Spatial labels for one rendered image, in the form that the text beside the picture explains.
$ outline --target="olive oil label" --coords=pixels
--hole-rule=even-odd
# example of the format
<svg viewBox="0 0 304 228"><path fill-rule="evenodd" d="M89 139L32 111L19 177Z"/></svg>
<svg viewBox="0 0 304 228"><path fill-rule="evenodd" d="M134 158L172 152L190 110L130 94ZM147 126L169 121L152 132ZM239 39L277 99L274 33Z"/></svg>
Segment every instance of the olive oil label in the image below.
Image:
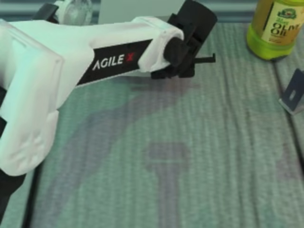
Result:
<svg viewBox="0 0 304 228"><path fill-rule="evenodd" d="M304 23L304 7L286 6L274 2L262 39L270 44L292 44Z"/></svg>

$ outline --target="robotic arm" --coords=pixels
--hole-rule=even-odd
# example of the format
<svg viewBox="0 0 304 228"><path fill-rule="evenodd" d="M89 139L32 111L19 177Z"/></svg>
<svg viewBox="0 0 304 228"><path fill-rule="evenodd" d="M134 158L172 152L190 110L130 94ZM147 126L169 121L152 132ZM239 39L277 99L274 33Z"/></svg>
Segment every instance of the robotic arm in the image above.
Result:
<svg viewBox="0 0 304 228"><path fill-rule="evenodd" d="M195 57L217 17L192 0L168 22L68 26L58 24L57 10L45 4L32 21L0 21L0 198L45 159L58 109L75 87L135 70L152 79L193 77L196 63L215 62Z"/></svg>

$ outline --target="tabletop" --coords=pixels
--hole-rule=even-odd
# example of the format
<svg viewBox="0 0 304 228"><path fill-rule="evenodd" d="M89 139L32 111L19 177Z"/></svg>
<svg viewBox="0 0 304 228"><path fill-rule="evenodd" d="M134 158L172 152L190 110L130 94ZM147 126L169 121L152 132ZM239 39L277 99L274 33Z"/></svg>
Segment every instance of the tabletop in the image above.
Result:
<svg viewBox="0 0 304 228"><path fill-rule="evenodd" d="M194 78L75 89L30 227L301 227L304 113L290 116L278 99L304 45L266 62L247 50L247 28L217 24L200 51L217 62L197 65ZM16 217L8 212L3 227Z"/></svg>

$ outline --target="bottle base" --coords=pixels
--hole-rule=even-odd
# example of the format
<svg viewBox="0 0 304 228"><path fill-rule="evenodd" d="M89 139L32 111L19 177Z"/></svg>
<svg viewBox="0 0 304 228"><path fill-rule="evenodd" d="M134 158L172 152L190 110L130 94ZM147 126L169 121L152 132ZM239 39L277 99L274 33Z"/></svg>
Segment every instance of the bottle base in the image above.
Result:
<svg viewBox="0 0 304 228"><path fill-rule="evenodd" d="M294 44L288 46L275 46L268 44L258 37L250 25L247 32L247 47L254 55L263 60L278 61L288 56Z"/></svg>

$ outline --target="green bottle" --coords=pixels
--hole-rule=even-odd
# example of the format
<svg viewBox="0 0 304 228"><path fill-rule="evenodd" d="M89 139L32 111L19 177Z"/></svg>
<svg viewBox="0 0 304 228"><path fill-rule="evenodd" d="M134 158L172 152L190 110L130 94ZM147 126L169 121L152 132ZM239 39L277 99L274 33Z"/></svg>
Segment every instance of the green bottle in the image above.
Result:
<svg viewBox="0 0 304 228"><path fill-rule="evenodd" d="M288 56L304 23L304 0L259 0L247 32L247 45L258 57Z"/></svg>

